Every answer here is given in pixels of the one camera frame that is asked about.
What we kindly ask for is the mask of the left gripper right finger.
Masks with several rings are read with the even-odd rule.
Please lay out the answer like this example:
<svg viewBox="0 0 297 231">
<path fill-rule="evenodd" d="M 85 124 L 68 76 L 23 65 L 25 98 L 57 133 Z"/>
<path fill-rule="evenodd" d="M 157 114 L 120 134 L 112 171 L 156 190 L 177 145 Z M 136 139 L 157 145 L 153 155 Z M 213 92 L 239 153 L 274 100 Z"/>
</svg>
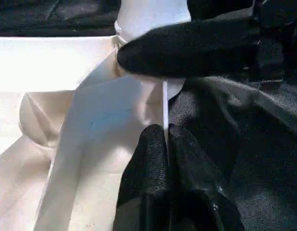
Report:
<svg viewBox="0 0 297 231">
<path fill-rule="evenodd" d="M 176 186 L 177 227 L 188 231 L 243 231 L 236 204 L 215 163 L 186 128 L 169 126 L 170 163 Z"/>
</svg>

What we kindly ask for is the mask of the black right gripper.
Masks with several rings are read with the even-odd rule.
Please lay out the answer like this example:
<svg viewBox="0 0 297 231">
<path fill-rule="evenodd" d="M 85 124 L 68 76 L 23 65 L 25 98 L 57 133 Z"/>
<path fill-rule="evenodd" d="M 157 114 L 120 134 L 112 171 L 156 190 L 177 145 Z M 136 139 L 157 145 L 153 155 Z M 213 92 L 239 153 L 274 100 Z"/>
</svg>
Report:
<svg viewBox="0 0 297 231">
<path fill-rule="evenodd" d="M 297 78 L 297 0 L 188 0 L 192 22 L 236 22 L 253 17 L 260 28 L 252 81 Z"/>
</svg>

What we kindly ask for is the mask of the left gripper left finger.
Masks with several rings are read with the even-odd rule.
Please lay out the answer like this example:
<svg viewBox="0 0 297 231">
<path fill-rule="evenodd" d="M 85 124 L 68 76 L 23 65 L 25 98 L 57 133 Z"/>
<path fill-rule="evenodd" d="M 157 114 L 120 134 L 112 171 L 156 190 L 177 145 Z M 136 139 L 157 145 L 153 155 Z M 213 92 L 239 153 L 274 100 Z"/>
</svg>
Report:
<svg viewBox="0 0 297 231">
<path fill-rule="evenodd" d="M 120 182 L 114 231 L 166 231 L 170 219 L 169 164 L 164 130 L 146 127 Z"/>
</svg>

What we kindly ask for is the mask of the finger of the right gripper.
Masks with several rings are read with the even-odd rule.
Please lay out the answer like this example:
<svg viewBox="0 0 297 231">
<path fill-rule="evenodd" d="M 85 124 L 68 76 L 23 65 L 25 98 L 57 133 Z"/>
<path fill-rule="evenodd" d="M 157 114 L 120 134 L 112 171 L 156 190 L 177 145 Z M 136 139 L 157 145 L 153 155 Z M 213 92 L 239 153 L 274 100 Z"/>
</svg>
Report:
<svg viewBox="0 0 297 231">
<path fill-rule="evenodd" d="M 206 20 L 153 29 L 122 46 L 124 70 L 189 78 L 243 72 L 256 66 L 260 30 L 250 18 Z"/>
</svg>

